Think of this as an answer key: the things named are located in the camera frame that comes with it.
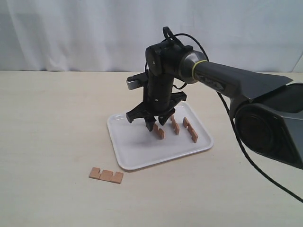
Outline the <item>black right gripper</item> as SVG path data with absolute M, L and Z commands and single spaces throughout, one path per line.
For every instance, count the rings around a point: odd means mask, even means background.
M 160 125 L 175 113 L 175 106 L 187 99 L 184 92 L 172 92 L 174 78 L 145 78 L 143 84 L 143 101 L 126 113 L 128 122 L 143 118 L 148 131 L 153 131 L 158 117 Z

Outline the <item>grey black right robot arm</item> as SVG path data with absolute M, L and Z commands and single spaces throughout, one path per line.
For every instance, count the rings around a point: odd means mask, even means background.
M 126 80 L 130 90 L 143 88 L 143 101 L 126 114 L 129 122 L 143 118 L 148 130 L 155 121 L 165 124 L 187 98 L 184 92 L 172 92 L 174 80 L 200 82 L 221 97 L 236 136 L 247 148 L 302 168 L 302 83 L 210 62 L 190 45 L 155 44 L 146 49 L 145 58 L 145 72 Z

